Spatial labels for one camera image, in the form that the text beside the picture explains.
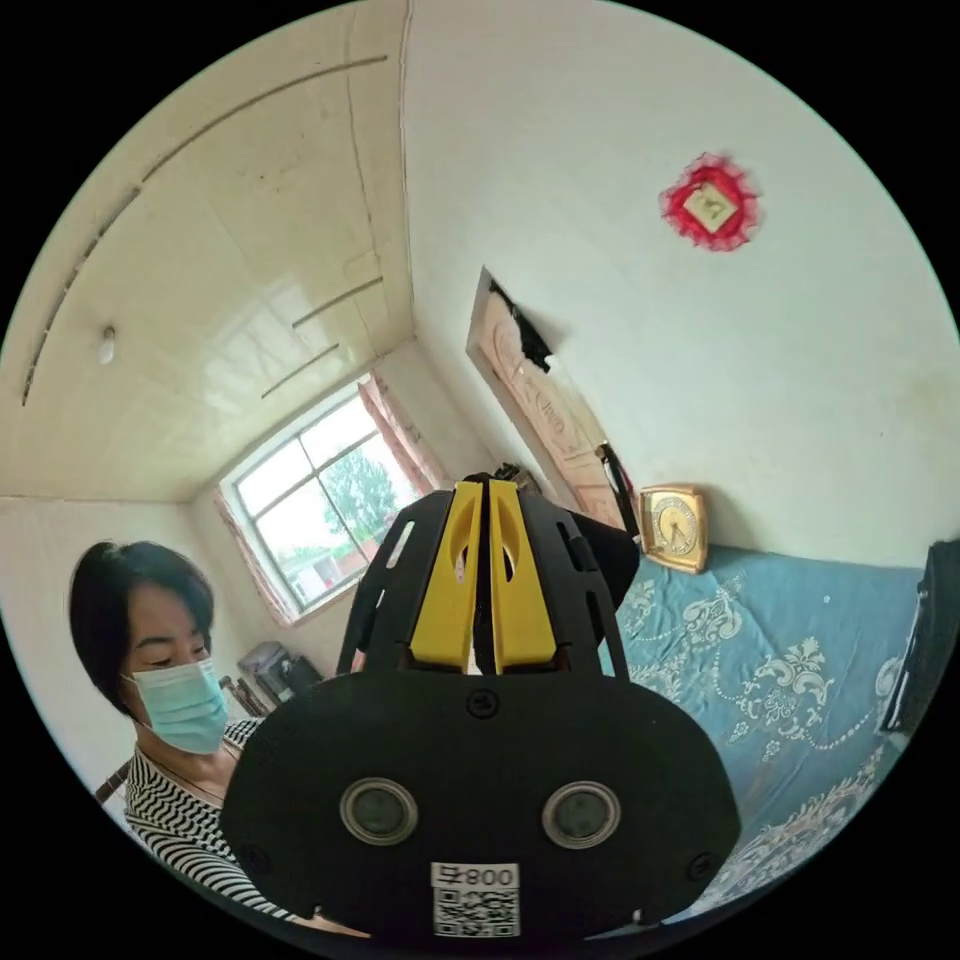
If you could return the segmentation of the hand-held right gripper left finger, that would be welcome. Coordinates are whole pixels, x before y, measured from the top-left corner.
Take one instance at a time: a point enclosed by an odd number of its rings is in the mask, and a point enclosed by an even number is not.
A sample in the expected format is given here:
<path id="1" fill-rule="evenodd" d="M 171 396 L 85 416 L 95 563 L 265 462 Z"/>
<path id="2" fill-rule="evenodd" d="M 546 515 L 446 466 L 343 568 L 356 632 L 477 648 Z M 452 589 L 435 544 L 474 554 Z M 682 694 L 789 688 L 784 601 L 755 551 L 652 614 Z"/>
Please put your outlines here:
<path id="1" fill-rule="evenodd" d="M 470 660 L 483 486 L 461 482 L 452 493 L 410 642 L 414 661 L 465 671 Z"/>

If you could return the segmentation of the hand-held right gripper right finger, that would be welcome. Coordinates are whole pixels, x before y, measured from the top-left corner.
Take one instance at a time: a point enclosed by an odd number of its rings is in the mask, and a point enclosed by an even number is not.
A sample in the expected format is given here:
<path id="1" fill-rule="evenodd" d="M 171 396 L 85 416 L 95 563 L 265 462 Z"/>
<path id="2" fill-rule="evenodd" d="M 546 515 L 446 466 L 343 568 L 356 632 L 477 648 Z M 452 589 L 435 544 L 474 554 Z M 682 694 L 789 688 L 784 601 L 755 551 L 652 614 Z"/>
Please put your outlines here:
<path id="1" fill-rule="evenodd" d="M 517 488 L 492 480 L 488 493 L 496 672 L 550 668 L 556 643 Z"/>

